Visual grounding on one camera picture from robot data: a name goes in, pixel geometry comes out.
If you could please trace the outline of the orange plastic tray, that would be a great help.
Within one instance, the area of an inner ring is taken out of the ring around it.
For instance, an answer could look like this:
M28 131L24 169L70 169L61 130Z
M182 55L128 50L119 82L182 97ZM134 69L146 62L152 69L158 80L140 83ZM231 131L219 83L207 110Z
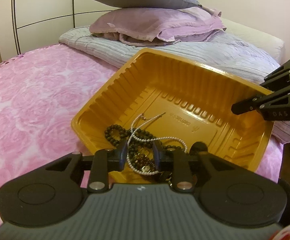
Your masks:
M273 123L257 111L235 115L233 104L270 91L222 70L154 49L142 49L80 109L71 122L89 152L108 148L108 126L141 125L156 137L187 146L204 142L210 153L256 171Z

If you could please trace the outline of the white mattress edge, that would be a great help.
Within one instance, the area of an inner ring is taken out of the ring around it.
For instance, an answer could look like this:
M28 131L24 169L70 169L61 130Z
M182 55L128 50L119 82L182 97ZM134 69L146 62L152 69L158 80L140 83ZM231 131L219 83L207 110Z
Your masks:
M226 27L226 32L261 48L278 63L283 63L285 56L285 43L282 39L222 17L220 19Z

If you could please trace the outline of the striped grey duvet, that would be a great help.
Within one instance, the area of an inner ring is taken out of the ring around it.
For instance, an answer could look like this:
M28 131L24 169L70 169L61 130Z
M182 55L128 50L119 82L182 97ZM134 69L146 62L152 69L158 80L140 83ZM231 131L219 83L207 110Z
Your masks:
M141 47L93 36L88 27L65 32L59 37L59 42L117 68L141 50ZM216 33L206 42L178 42L155 46L155 50L206 64L257 85L280 66L266 51L224 31Z

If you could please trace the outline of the pink floral blanket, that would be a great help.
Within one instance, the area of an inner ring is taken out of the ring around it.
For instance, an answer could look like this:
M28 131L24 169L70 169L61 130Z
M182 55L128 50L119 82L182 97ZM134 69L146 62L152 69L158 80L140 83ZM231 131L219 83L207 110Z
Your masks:
M73 116L137 52L113 44L87 54L56 44L0 63L0 187L69 152L85 152Z

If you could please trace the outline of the purple pillow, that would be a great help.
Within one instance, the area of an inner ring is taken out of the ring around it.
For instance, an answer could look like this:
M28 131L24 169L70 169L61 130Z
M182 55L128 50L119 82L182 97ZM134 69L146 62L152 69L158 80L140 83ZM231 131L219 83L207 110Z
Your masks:
M137 47L204 42L226 29L220 15L201 7L124 8L102 15L89 31L96 37Z

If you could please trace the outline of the cream wardrobe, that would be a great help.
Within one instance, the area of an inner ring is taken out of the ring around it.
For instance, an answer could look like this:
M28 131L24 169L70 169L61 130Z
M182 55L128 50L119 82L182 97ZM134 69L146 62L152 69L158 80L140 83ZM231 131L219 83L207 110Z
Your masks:
M61 34L110 10L94 0L0 0L1 59L57 44Z

